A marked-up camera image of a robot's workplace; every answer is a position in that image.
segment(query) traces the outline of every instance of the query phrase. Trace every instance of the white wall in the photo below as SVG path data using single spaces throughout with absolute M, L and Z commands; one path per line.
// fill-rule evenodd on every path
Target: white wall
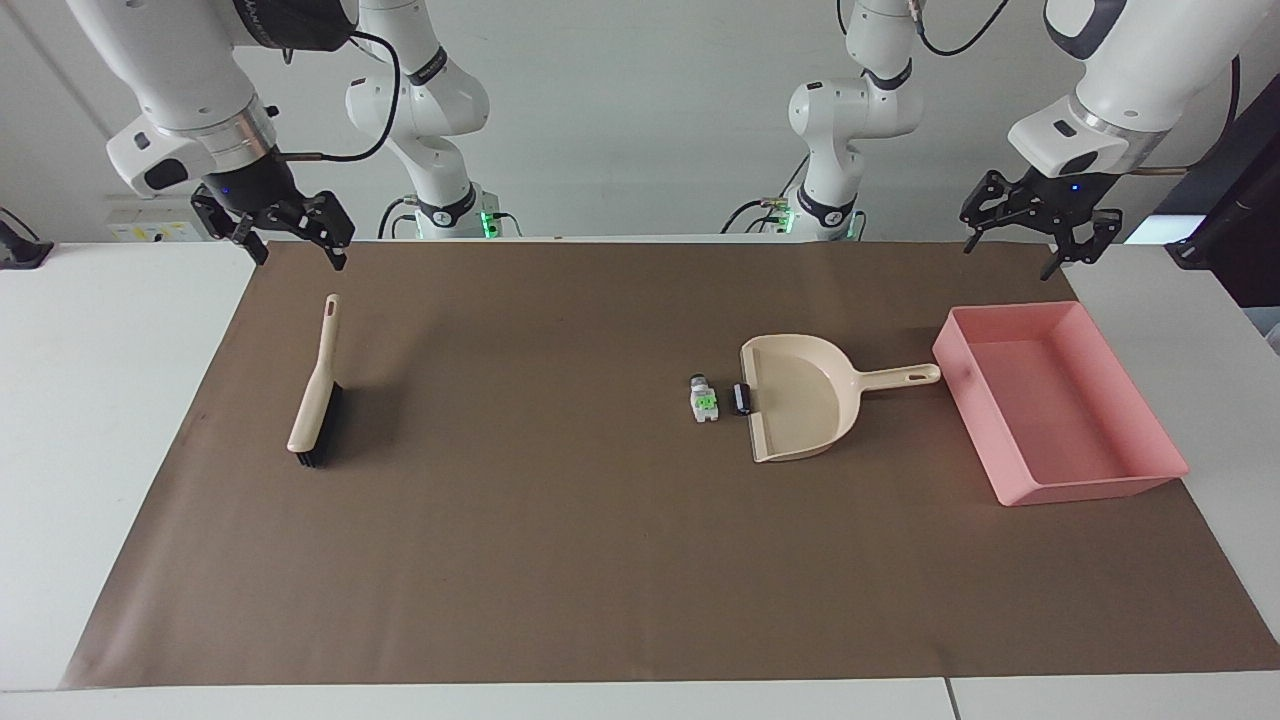
M 714 232 L 741 202 L 777 192 L 805 152 L 787 126 L 791 91 L 856 73 L 833 5 L 430 3 L 449 54 L 493 99 L 489 127 L 457 140 L 474 178 L 498 192 L 530 234 L 566 236 Z M 931 37 L 957 44 L 993 5 L 936 0 Z M 1005 141 L 1009 126 L 1066 94 L 1082 72 L 1050 42 L 1041 6 L 1011 3 L 960 58 L 916 55 L 924 126 L 908 138 L 863 143 L 865 237 L 959 240 L 965 233 L 955 215 L 982 173 L 1025 169 Z M 138 205 L 124 196 L 102 150 L 102 129 L 114 132 L 137 114 L 133 97 L 97 60 L 64 3 L 0 0 L 0 202 L 56 240 L 105 237 L 101 222 L 111 208 Z M 1277 38 L 1280 18 L 1272 17 L 1245 50 L 1247 99 L 1280 70 Z M 41 47 L 56 49 L 52 67 Z M 237 58 L 262 99 L 284 111 L 276 119 L 284 150 L 348 152 L 369 142 L 343 109 L 349 79 L 380 68 L 358 51 L 300 54 L 289 68 L 261 49 Z M 1226 91 L 1224 74 L 1153 160 L 1198 158 L 1221 127 Z M 389 152 L 357 165 L 298 167 L 297 176 L 307 192 L 338 192 L 361 236 L 375 232 L 390 199 L 411 190 Z M 1125 178 L 1106 205 L 1124 208 L 1133 228 L 1175 182 Z M 180 206 L 182 199 L 166 204 Z

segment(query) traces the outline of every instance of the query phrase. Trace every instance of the white table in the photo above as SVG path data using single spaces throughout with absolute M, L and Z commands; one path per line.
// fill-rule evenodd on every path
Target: white table
M 0 717 L 954 717 L 942 679 L 47 692 L 251 270 L 228 245 L 73 245 L 38 272 L 0 274 Z M 1212 275 L 1178 270 L 1158 247 L 1115 247 L 1068 277 L 1280 634 L 1280 359 Z M 951 684 L 965 720 L 1280 707 L 1280 673 Z

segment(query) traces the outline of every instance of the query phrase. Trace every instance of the brush handle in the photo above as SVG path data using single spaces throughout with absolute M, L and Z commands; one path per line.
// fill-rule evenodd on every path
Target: brush handle
M 338 320 L 342 316 L 342 302 L 337 295 L 324 301 L 324 323 L 320 325 L 320 352 L 316 366 L 311 370 L 307 389 L 302 393 L 298 416 L 293 420 L 289 433 L 289 452 L 311 452 L 320 437 L 329 398 L 333 395 L 333 357 L 338 351 Z
M 320 325 L 320 354 L 316 368 L 333 368 L 333 356 L 338 354 L 338 320 L 342 318 L 342 297 L 337 293 L 324 300 L 324 323 Z

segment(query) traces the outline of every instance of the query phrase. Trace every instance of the black bristles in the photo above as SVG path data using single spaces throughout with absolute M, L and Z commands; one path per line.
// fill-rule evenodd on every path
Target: black bristles
M 333 441 L 334 425 L 338 423 L 338 405 L 342 402 L 342 386 L 333 383 L 329 393 L 329 406 L 324 411 L 324 421 L 320 423 L 320 434 L 316 436 L 316 445 L 310 452 L 297 452 L 298 462 L 305 468 L 319 468 L 324 465 L 329 443 Z

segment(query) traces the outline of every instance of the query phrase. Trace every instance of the dustpan handle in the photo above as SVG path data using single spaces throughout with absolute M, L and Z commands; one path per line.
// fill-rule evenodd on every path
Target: dustpan handle
M 911 365 L 876 373 L 863 373 L 863 391 L 893 389 L 899 387 L 927 386 L 942 379 L 937 365 Z

